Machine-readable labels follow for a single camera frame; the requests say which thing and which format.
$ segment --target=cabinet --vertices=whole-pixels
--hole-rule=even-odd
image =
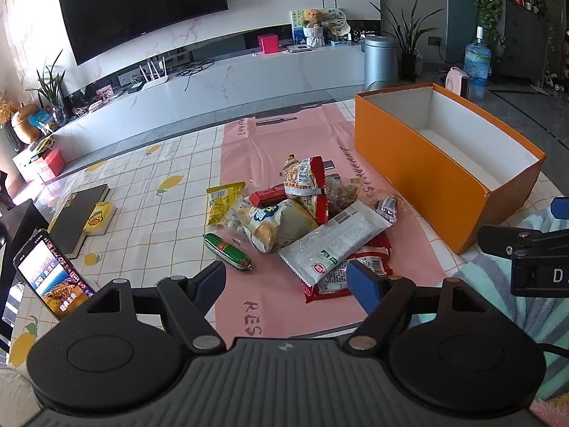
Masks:
[[[523,6],[506,0],[504,8],[504,51],[494,74],[528,78],[538,84],[547,56],[548,22]]]

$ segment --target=black book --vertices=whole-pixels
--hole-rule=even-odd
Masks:
[[[77,258],[85,240],[83,227],[95,204],[103,202],[109,194],[106,184],[74,192],[69,196],[59,215],[51,222],[48,231],[53,243],[67,258]]]

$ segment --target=snack pile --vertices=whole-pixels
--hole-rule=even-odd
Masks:
[[[362,178],[326,175],[321,156],[289,155],[283,183],[260,189],[239,181],[207,189],[208,225],[244,233],[263,254],[278,253],[302,280],[306,302],[349,295],[346,268],[359,261],[389,276],[397,200],[361,193]],[[251,258],[215,234],[204,242],[230,265],[252,270]]]

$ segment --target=yellow snack packet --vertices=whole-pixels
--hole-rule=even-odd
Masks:
[[[208,225],[217,225],[221,222],[229,208],[239,198],[245,188],[244,181],[224,184],[207,188],[208,194]]]

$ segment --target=red candy bar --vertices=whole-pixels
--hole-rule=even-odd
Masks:
[[[275,188],[264,189],[263,191],[255,191],[249,196],[249,200],[255,207],[267,208],[271,205],[277,205],[286,199],[285,186],[279,185]]]

